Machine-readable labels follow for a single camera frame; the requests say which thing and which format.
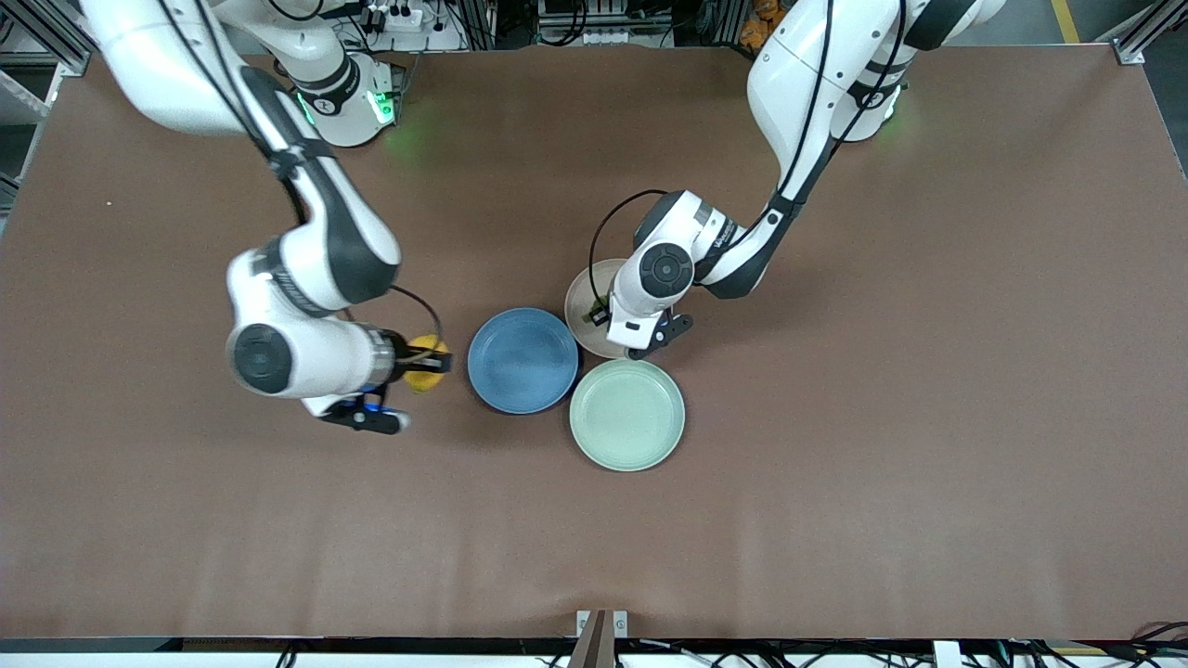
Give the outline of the bag of oranges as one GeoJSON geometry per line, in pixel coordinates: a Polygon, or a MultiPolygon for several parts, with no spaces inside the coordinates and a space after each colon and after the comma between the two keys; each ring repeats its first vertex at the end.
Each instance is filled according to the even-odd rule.
{"type": "Polygon", "coordinates": [[[745,21],[738,32],[738,44],[751,55],[758,53],[796,0],[748,0],[745,21]]]}

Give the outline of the brown table cover sheet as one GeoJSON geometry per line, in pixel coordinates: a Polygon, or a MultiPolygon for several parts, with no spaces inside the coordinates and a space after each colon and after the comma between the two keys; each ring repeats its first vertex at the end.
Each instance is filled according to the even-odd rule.
{"type": "Polygon", "coordinates": [[[0,636],[1126,638],[1188,619],[1188,182],[1106,46],[921,55],[747,300],[653,363],[684,437],[600,470],[465,367],[397,436],[234,382],[249,143],[93,62],[0,241],[0,636]]]}

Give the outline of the light green plate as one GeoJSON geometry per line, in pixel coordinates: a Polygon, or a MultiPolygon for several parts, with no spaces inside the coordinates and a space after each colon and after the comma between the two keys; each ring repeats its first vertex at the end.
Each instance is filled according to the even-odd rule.
{"type": "Polygon", "coordinates": [[[569,404],[570,434],[590,461],[612,472],[653,470],[678,448],[685,398],[653,364],[607,361],[579,382],[569,404]]]}

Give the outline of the white power strip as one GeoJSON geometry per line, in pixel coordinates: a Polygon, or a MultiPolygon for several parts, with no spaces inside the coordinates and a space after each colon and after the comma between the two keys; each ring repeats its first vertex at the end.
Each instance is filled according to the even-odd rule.
{"type": "Polygon", "coordinates": [[[421,0],[359,0],[358,25],[364,34],[413,34],[432,25],[421,0]]]}

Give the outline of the yellow lemon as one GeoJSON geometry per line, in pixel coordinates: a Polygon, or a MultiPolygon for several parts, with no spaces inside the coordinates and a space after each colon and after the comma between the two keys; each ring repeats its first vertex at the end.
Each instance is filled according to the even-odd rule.
{"type": "MultiPolygon", "coordinates": [[[[425,334],[421,338],[413,338],[407,344],[413,346],[419,346],[421,348],[436,348],[442,351],[449,351],[449,347],[437,335],[425,334]]],[[[410,387],[415,393],[425,393],[431,391],[434,387],[438,386],[446,374],[429,374],[419,372],[407,372],[402,377],[402,380],[410,387]]]]}

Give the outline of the aluminium frame profile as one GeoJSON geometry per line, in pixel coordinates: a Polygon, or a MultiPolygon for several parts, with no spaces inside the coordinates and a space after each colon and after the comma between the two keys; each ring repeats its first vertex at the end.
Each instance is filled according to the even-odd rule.
{"type": "Polygon", "coordinates": [[[80,25],[81,13],[68,0],[0,0],[0,15],[14,25],[13,33],[42,48],[39,52],[21,52],[4,48],[0,40],[0,62],[48,65],[48,59],[53,58],[65,69],[65,76],[80,77],[97,52],[97,43],[80,25]]]}
{"type": "Polygon", "coordinates": [[[1144,50],[1159,34],[1188,23],[1188,0],[1151,0],[1146,8],[1102,34],[1119,65],[1140,65],[1144,50]]]}

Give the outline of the blue plate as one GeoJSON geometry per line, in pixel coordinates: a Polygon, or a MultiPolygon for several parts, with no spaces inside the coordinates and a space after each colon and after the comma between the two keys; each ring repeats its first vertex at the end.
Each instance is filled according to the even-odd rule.
{"type": "Polygon", "coordinates": [[[577,383],[580,348],[568,326],[546,310],[497,313],[470,339],[467,376],[478,397],[497,411],[543,412],[577,383]]]}

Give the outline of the beige plate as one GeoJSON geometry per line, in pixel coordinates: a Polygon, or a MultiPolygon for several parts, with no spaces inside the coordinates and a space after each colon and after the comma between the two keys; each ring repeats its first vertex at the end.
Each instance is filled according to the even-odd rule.
{"type": "Polygon", "coordinates": [[[656,300],[642,286],[637,257],[596,261],[574,279],[567,292],[565,321],[577,342],[602,358],[626,358],[626,349],[649,344],[656,321],[656,300]],[[595,295],[611,304],[611,320],[601,327],[590,326],[588,310],[595,295]]]}

